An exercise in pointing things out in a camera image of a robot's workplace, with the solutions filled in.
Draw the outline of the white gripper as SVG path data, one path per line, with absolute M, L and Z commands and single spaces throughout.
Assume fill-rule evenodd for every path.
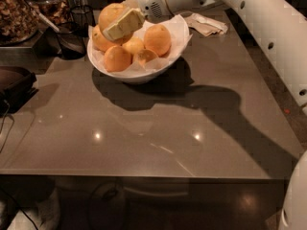
M 138 0 L 137 8 L 125 9 L 113 22 L 102 30 L 110 41 L 116 41 L 131 35 L 143 27 L 147 16 L 162 17 L 181 11 L 200 9 L 206 0 Z

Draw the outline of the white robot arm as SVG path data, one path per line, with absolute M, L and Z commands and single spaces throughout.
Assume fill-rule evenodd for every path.
M 218 0 L 125 0 L 125 9 L 103 26 L 110 41 L 145 21 L 162 22 L 181 12 L 197 12 Z M 307 19 L 285 0 L 220 0 L 232 8 L 262 49 L 301 111 L 307 114 Z

